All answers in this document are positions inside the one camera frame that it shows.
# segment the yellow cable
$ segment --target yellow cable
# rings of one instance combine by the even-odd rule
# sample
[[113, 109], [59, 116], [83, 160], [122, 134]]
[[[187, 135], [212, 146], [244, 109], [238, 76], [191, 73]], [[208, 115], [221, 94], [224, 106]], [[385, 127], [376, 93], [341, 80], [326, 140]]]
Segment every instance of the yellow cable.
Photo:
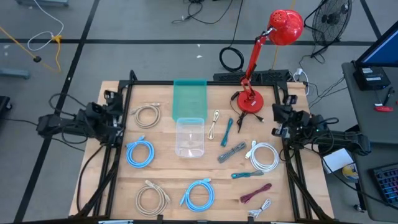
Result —
[[[16, 40], [15, 38], [13, 38], [13, 37], [12, 37], [6, 30], [4, 30], [1, 26], [0, 26], [0, 30], [1, 30], [8, 38], [10, 38], [12, 41], [14, 41], [22, 50], [24, 50], [27, 54], [29, 54], [33, 59], [35, 59], [35, 58], [37, 57], [37, 56], [34, 55], [32, 52], [28, 51], [22, 44], [20, 44], [20, 43], [18, 42], [18, 40]], [[58, 51], [57, 51], [57, 54], [56, 54], [56, 56], [55, 56], [55, 62], [57, 63], [58, 70], [52, 68], [50, 65], [47, 65], [47, 64], [44, 63], [42, 60], [40, 61], [40, 63], [41, 63], [45, 68], [47, 68], [47, 69], [49, 69], [49, 70], [51, 70], [51, 71], [53, 71], [53, 72], [56, 72], [56, 73], [61, 73], [61, 66], [60, 66], [60, 64], [59, 64], [59, 62], [58, 62], [58, 56], [59, 56], [59, 53], [60, 53], [60, 51], [61, 51], [61, 38], [62, 38], [61, 35], [57, 35], [57, 36], [55, 36], [55, 37], [52, 38], [52, 39], [53, 39], [54, 41], [56, 41], [57, 44], [58, 44]]]
[[[295, 5], [296, 5], [296, 0], [293, 0], [292, 5], [290, 6], [290, 9], [294, 9]], [[279, 46], [277, 45], [276, 49], [275, 49], [274, 63], [272, 63], [272, 67], [271, 67], [272, 70], [274, 69], [274, 67], [276, 65], [276, 60], [278, 58], [278, 50], [279, 50]]]

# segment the teal plastic lid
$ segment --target teal plastic lid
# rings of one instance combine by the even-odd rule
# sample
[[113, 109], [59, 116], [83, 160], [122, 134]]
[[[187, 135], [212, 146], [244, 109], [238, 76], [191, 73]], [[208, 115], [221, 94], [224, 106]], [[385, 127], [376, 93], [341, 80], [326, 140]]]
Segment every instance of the teal plastic lid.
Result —
[[173, 120], [179, 118], [203, 118], [206, 121], [206, 80], [174, 80]]

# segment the white cable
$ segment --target white cable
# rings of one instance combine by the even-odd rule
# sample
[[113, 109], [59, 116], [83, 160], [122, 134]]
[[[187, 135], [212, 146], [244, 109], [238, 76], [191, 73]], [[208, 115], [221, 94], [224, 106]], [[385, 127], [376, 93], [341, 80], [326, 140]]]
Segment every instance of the white cable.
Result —
[[261, 213], [262, 211], [264, 211], [265, 209], [267, 209], [270, 205], [271, 205], [271, 200], [270, 200], [270, 199], [267, 199], [267, 200], [262, 204], [262, 206], [261, 206], [260, 209], [248, 211], [248, 212], [249, 212], [249, 216], [252, 216], [252, 217], [254, 217], [254, 218], [257, 218], [257, 217], [260, 215], [260, 213]]
[[[246, 153], [245, 158], [248, 159], [250, 157], [251, 164], [256, 170], [261, 170], [263, 172], [269, 172], [275, 169], [279, 163], [279, 155], [276, 149], [271, 146], [270, 144], [266, 142], [260, 142], [259, 144], [256, 144], [256, 141], [253, 141], [251, 143], [252, 148], [248, 153]], [[259, 161], [256, 159], [256, 150], [261, 148], [261, 147], [266, 147], [270, 149], [274, 153], [274, 162], [271, 165], [264, 165], [261, 164]]]
[[[293, 74], [293, 80], [294, 80], [294, 82], [298, 82], [298, 81], [300, 80], [300, 75], [301, 75], [301, 74], [304, 74], [305, 81], [308, 83], [308, 82], [309, 82], [308, 76], [307, 76], [307, 74], [302, 70], [302, 68], [298, 68], [298, 69], [296, 70], [296, 72]], [[309, 93], [310, 93], [310, 88], [309, 88], [308, 85], [307, 85], [307, 90], [306, 90], [306, 92], [305, 92], [305, 95], [308, 96]]]
[[[141, 213], [142, 215], [146, 216], [146, 217], [155, 217], [158, 214], [162, 213], [164, 211], [164, 209], [166, 208], [167, 204], [170, 203], [170, 197], [166, 194], [166, 192], [164, 192], [163, 189], [161, 189], [158, 185], [152, 183], [149, 180], [145, 180], [145, 184], [146, 186], [143, 186], [137, 193], [136, 196], [136, 207], [138, 209], [138, 212]], [[156, 190], [156, 192], [159, 194], [159, 204], [157, 205], [157, 207], [153, 210], [146, 210], [144, 209], [144, 207], [142, 207], [141, 205], [141, 197], [142, 194], [149, 189], [153, 189]]]
[[[62, 31], [63, 31], [64, 25], [63, 25], [63, 23], [62, 23], [59, 19], [57, 19], [57, 18], [51, 16], [48, 12], [44, 11], [44, 9], [42, 9], [42, 8], [40, 7], [40, 5], [37, 3], [36, 0], [33, 0], [33, 1], [36, 3], [37, 7], [39, 7], [39, 9], [40, 9], [42, 12], [44, 12], [46, 15], [48, 15], [49, 17], [51, 17], [52, 19], [54, 19], [55, 21], [57, 21], [57, 22], [59, 22], [59, 23], [61, 24], [61, 30], [60, 30], [60, 32], [59, 32], [57, 35], [54, 35], [51, 31], [43, 31], [43, 32], [41, 32], [41, 33], [38, 33], [38, 34], [34, 35], [32, 38], [30, 38], [30, 39], [27, 41], [27, 48], [28, 48], [29, 50], [31, 50], [31, 51], [38, 51], [38, 50], [43, 49], [45, 46], [47, 46], [47, 44], [49, 44], [49, 43], [52, 41], [53, 37], [60, 35], [60, 34], [62, 33]], [[51, 35], [51, 39], [50, 39], [47, 43], [45, 43], [43, 46], [41, 46], [41, 47], [39, 47], [39, 48], [37, 48], [37, 49], [31, 48], [31, 47], [30, 47], [30, 42], [31, 42], [33, 39], [35, 39], [36, 37], [38, 37], [38, 36], [40, 36], [40, 35], [43, 35], [43, 34], [50, 34], [50, 35]]]
[[207, 138], [210, 139], [210, 140], [214, 139], [214, 135], [215, 135], [214, 134], [214, 127], [216, 125], [218, 117], [220, 117], [220, 111], [219, 110], [215, 110], [214, 114], [213, 114], [213, 122], [211, 124], [209, 133], [207, 133]]
[[[140, 106], [136, 109], [133, 109], [132, 111], [130, 111], [130, 114], [135, 114], [136, 115], [136, 124], [140, 127], [140, 128], [151, 128], [153, 126], [155, 126], [159, 120], [160, 120], [160, 109], [159, 109], [160, 103], [151, 103], [149, 105], [144, 105], [144, 106]], [[141, 111], [143, 111], [144, 109], [152, 109], [155, 111], [155, 120], [153, 120], [153, 122], [146, 124], [143, 123], [140, 119], [139, 119], [139, 114], [141, 113]]]

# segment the keyboard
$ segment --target keyboard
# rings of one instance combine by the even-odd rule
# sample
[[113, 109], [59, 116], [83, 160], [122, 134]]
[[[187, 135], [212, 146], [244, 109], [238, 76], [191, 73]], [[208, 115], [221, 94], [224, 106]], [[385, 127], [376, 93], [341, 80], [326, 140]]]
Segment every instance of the keyboard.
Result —
[[398, 205], [398, 164], [370, 170], [383, 201]]
[[[214, 81], [224, 81], [224, 82], [239, 82], [241, 78], [245, 76], [244, 72], [235, 73], [216, 73], [213, 75]], [[267, 70], [267, 71], [256, 71], [253, 72], [252, 82], [286, 82], [290, 78], [288, 70]]]

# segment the red cable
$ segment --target red cable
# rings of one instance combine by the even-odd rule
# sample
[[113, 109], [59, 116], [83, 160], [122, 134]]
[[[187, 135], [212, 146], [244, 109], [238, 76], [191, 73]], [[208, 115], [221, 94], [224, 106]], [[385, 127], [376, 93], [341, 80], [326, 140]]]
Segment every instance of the red cable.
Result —
[[272, 184], [266, 184], [266, 185], [262, 186], [260, 189], [256, 190], [256, 191], [253, 192], [253, 193], [250, 193], [250, 194], [247, 194], [247, 195], [243, 195], [243, 196], [241, 197], [241, 202], [242, 202], [242, 203], [248, 203], [249, 200], [250, 200], [250, 198], [252, 198], [253, 196], [255, 196], [256, 194], [258, 194], [258, 193], [260, 193], [260, 192], [269, 190], [271, 187], [272, 187]]

